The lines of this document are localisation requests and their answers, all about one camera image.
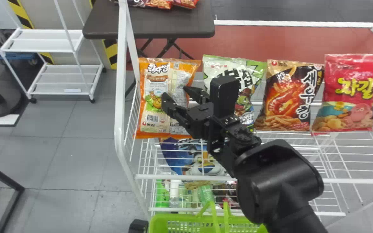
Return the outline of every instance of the white wire shelf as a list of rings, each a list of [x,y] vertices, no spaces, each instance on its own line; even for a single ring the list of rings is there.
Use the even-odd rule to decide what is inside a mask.
[[[78,51],[82,41],[81,30],[68,30],[74,51]],[[5,52],[47,52],[72,53],[65,30],[17,28],[1,47]]]
[[[81,65],[86,83],[78,65],[47,65],[40,69],[29,94],[93,94],[103,65]]]

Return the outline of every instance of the green snack bag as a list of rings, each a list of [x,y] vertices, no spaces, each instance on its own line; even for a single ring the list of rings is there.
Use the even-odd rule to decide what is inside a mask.
[[[241,87],[235,104],[235,115],[240,118],[242,124],[253,131],[255,116],[251,96],[265,74],[267,63],[211,55],[204,55],[202,60],[204,64],[204,85],[208,93],[213,78],[227,76],[240,80]]]
[[[165,188],[163,180],[156,181],[155,207],[169,208],[169,191]]]

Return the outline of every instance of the red snack bag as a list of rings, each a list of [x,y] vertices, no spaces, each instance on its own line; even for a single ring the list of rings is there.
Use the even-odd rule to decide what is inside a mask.
[[[172,2],[170,0],[146,0],[146,6],[158,7],[160,9],[171,9]]]
[[[322,106],[313,131],[372,131],[373,54],[325,56]]]
[[[199,0],[171,0],[175,6],[182,6],[188,9],[194,9]]]

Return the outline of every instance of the black floor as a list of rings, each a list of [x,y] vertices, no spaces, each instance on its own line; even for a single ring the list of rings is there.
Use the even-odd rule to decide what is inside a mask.
[[[219,20],[373,22],[373,0],[211,0]]]

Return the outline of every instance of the robotic arm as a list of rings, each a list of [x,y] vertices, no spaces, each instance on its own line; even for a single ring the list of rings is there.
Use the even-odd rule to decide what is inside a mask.
[[[261,144],[234,115],[240,81],[214,78],[210,94],[197,87],[184,91],[200,105],[191,109],[162,95],[162,109],[237,179],[237,198],[244,215],[264,224],[269,233],[327,233],[309,201],[323,193],[316,168],[282,139]]]

